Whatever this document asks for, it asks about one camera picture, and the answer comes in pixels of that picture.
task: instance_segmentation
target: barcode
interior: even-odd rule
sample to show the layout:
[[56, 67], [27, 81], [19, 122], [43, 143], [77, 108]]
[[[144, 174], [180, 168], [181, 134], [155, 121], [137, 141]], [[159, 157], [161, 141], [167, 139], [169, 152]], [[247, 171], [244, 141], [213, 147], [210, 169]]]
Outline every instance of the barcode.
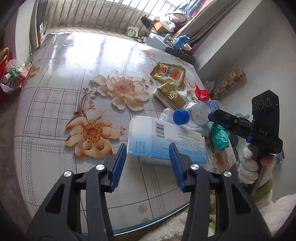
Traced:
[[163, 124], [155, 122], [155, 135], [161, 138], [165, 137], [165, 127]]

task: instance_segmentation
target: gray curtain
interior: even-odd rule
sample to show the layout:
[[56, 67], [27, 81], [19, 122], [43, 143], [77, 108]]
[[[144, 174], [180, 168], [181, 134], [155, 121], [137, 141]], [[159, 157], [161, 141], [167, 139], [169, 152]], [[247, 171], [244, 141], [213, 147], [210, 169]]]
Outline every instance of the gray curtain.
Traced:
[[189, 43], [198, 46], [207, 38], [213, 29], [240, 0], [216, 0], [190, 20], [173, 37], [186, 35]]

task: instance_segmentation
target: silver screw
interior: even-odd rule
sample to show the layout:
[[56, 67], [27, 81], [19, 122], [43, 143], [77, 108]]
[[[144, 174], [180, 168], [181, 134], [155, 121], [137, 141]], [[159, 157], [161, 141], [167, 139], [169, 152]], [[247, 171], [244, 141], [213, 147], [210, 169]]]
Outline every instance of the silver screw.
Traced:
[[229, 172], [229, 171], [225, 171], [223, 174], [225, 177], [231, 177], [231, 175], [232, 175], [231, 172]]
[[71, 171], [65, 171], [64, 172], [64, 176], [65, 177], [69, 177], [69, 176], [71, 176], [72, 175], [72, 172]]
[[99, 165], [96, 166], [96, 169], [97, 169], [98, 171], [101, 171], [101, 170], [103, 170], [104, 168], [105, 168], [105, 166], [104, 166], [103, 164], [99, 164]]
[[197, 164], [192, 164], [192, 165], [190, 166], [190, 168], [191, 168], [192, 170], [198, 170], [200, 167], [199, 167], [199, 165], [197, 165]]

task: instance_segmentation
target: snack bar wrapper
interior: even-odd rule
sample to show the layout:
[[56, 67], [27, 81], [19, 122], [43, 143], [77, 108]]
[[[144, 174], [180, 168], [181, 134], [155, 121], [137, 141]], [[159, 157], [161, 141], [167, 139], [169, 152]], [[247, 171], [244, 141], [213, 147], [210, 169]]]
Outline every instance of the snack bar wrapper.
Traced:
[[157, 87], [153, 95], [159, 99], [165, 107], [174, 111], [181, 109], [186, 104], [186, 101], [168, 83]]
[[183, 89], [185, 69], [180, 65], [158, 63], [150, 75], [162, 82]]

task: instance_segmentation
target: white shopping bag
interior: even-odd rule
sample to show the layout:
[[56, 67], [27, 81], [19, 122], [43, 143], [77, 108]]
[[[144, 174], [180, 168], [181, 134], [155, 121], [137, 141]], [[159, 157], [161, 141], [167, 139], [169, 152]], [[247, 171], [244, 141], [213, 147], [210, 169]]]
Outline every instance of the white shopping bag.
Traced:
[[131, 24], [131, 26], [128, 27], [126, 35], [128, 37], [136, 38], [138, 37], [139, 28], [136, 27], [134, 23]]

